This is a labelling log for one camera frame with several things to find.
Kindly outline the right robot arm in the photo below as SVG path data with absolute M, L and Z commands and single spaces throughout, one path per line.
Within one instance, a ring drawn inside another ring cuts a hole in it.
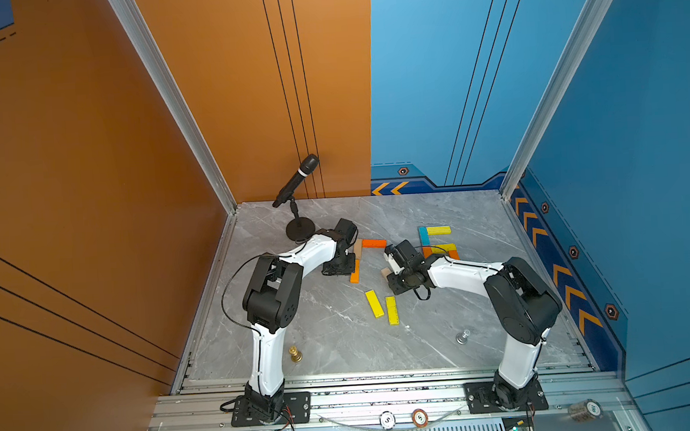
M 449 288 L 490 300 L 506 332 L 506 344 L 494 375 L 497 402 L 512 409 L 537 379 L 541 347 L 563 310 L 559 295 L 522 258 L 499 263 L 472 263 L 432 254 L 411 258 L 397 252 L 384 255 L 389 287 L 396 295 L 420 287 Z

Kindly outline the long orange block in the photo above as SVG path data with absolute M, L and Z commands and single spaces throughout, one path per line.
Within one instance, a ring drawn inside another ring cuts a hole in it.
M 362 247 L 366 249 L 372 249 L 372 248 L 377 248 L 377 249 L 385 249 L 387 244 L 387 241 L 381 240 L 381 239 L 363 239 L 361 242 Z

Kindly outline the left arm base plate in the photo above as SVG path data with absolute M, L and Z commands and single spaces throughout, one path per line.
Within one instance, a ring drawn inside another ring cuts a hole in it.
M 286 392 L 279 397 L 242 396 L 232 412 L 231 426 L 281 426 L 289 419 L 295 425 L 308 424 L 311 398 L 308 391 Z

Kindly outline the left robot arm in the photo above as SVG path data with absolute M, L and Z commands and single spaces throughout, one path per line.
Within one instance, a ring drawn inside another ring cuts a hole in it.
M 304 278 L 320 268 L 325 276 L 349 276 L 355 270 L 350 250 L 358 228 L 319 230 L 291 251 L 259 257 L 242 307 L 253 334 L 252 372 L 244 396 L 266 418 L 283 409 L 282 357 L 288 325 L 297 315 Z

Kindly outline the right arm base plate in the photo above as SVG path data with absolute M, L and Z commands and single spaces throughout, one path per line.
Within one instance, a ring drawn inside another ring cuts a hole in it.
M 531 408 L 535 412 L 549 409 L 547 396 L 538 377 L 533 377 L 523 389 L 503 382 L 472 382 L 463 385 L 470 413 L 517 412 Z

